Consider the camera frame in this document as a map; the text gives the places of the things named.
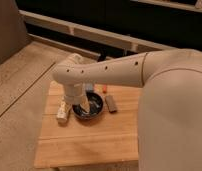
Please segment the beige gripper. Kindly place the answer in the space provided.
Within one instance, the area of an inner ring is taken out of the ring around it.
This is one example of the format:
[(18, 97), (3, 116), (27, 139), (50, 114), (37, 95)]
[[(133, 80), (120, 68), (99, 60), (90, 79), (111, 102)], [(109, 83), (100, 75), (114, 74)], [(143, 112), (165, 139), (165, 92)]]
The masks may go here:
[(64, 85), (64, 101), (70, 105), (79, 105), (86, 114), (90, 113), (90, 104), (86, 97), (85, 86), (83, 84)]

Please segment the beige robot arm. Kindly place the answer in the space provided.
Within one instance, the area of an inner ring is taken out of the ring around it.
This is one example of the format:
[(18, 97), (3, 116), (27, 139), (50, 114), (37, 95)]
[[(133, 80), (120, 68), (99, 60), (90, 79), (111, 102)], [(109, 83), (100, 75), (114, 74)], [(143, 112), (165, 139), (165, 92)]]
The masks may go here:
[(78, 105), (85, 83), (140, 87), (139, 171), (202, 171), (202, 52), (171, 49), (84, 64), (71, 54), (53, 78)]

